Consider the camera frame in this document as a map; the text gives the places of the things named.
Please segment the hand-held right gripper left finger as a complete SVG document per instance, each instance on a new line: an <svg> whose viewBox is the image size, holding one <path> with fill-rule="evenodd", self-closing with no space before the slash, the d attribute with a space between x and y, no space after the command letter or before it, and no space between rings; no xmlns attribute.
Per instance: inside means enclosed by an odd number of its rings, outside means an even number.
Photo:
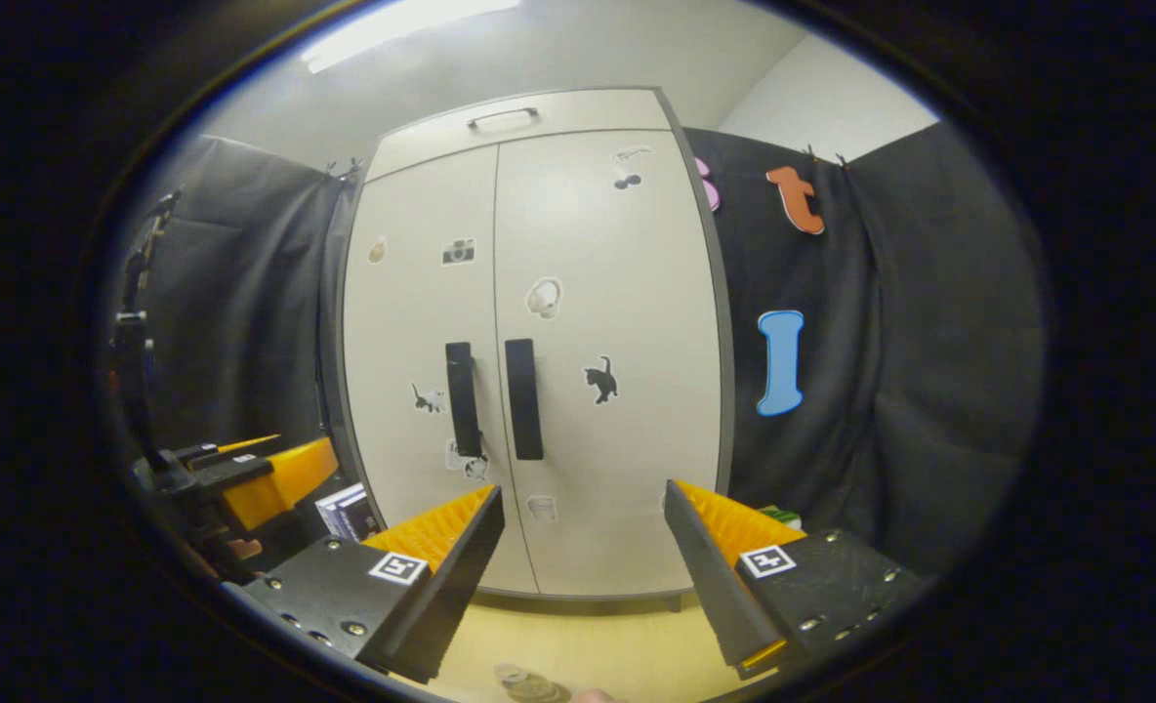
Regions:
<svg viewBox="0 0 1156 703"><path fill-rule="evenodd" d="M438 676L506 524L481 486L366 540L323 536L227 593L323 657L427 684Z"/></svg>

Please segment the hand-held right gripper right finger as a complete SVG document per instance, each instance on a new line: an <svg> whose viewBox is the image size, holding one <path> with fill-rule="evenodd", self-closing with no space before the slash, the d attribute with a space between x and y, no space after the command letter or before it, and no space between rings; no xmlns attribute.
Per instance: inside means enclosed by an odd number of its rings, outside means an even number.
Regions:
<svg viewBox="0 0 1156 703"><path fill-rule="evenodd" d="M926 579L850 531L805 531L670 480L664 517L724 663L740 678L845 657L925 594Z"/></svg>

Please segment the white cabinet door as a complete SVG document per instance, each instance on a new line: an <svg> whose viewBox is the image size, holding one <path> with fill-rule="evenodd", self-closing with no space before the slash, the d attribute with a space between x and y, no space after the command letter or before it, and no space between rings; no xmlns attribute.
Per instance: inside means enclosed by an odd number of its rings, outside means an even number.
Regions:
<svg viewBox="0 0 1156 703"><path fill-rule="evenodd" d="M538 595L690 587L670 480L722 484L725 382L709 235L672 132L498 147L494 280L516 506ZM504 342L533 340L543 460L519 460Z"/></svg>
<svg viewBox="0 0 1156 703"><path fill-rule="evenodd" d="M343 378L386 525L497 484L504 533L481 589L535 595L501 397L492 268L499 151L472 148L368 182L343 284ZM468 342L483 458L457 453L444 347Z"/></svg>

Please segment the white grey cabinet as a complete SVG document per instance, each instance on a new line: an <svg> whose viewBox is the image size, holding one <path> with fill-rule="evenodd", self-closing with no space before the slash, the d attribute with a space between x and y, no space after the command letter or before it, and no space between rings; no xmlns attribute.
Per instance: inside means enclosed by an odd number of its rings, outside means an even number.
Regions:
<svg viewBox="0 0 1156 703"><path fill-rule="evenodd" d="M482 591L689 591L666 489L728 484L729 311L662 89L511 95L390 130L340 272L341 451L381 528L492 486Z"/></svg>

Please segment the white cabinet drawer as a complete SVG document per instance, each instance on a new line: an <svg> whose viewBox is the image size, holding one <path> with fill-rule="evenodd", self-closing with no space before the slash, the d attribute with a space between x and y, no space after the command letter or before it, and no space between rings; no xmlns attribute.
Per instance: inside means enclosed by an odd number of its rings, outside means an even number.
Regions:
<svg viewBox="0 0 1156 703"><path fill-rule="evenodd" d="M528 105L541 111L538 120L516 117L487 124L479 132L470 132L466 126L472 116ZM603 86L516 95L453 108L381 135L368 161L365 179L375 180L488 145L581 132L662 132L676 125L677 117L664 90L650 86Z"/></svg>

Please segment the black metal stand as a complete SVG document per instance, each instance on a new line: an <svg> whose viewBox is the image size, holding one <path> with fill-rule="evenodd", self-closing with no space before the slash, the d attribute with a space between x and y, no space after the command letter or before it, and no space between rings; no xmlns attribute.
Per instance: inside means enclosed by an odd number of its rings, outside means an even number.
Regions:
<svg viewBox="0 0 1156 703"><path fill-rule="evenodd" d="M124 423L129 437L144 454L144 461L161 475L171 472L173 462L163 456L153 431L150 388L155 363L151 338L146 328L148 316L140 297L148 284L160 240L181 197L184 188L168 192L144 214L144 224L148 225L144 239L124 262L121 308L114 313L112 340L114 379L118 382L117 395L121 401Z"/></svg>

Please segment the white blue box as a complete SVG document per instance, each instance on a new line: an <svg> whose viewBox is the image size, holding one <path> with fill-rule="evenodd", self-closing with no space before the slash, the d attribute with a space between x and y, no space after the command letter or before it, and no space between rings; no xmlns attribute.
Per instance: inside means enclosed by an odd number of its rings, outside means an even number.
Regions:
<svg viewBox="0 0 1156 703"><path fill-rule="evenodd" d="M356 483L314 500L316 512L332 536L364 542L379 533L379 524L363 484Z"/></svg>

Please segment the black backdrop cloth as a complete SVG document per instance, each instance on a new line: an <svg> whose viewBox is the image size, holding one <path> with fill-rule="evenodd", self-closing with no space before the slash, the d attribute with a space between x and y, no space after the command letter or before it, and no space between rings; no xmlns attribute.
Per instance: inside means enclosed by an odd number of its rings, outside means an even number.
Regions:
<svg viewBox="0 0 1156 703"><path fill-rule="evenodd" d="M686 130L722 205L729 498L917 574L965 556L1023 469L1050 325L1032 227L957 130L846 165Z"/></svg>
<svg viewBox="0 0 1156 703"><path fill-rule="evenodd" d="M141 294L160 446L324 435L319 326L355 186L216 135L168 161L149 199L180 199Z"/></svg>

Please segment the ceiling light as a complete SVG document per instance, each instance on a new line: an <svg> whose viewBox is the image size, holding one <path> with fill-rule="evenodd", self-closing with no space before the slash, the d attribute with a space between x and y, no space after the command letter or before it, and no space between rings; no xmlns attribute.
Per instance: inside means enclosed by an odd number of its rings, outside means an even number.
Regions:
<svg viewBox="0 0 1156 703"><path fill-rule="evenodd" d="M518 8L521 0L392 0L344 20L310 40L301 62L320 74L377 46L437 25Z"/></svg>

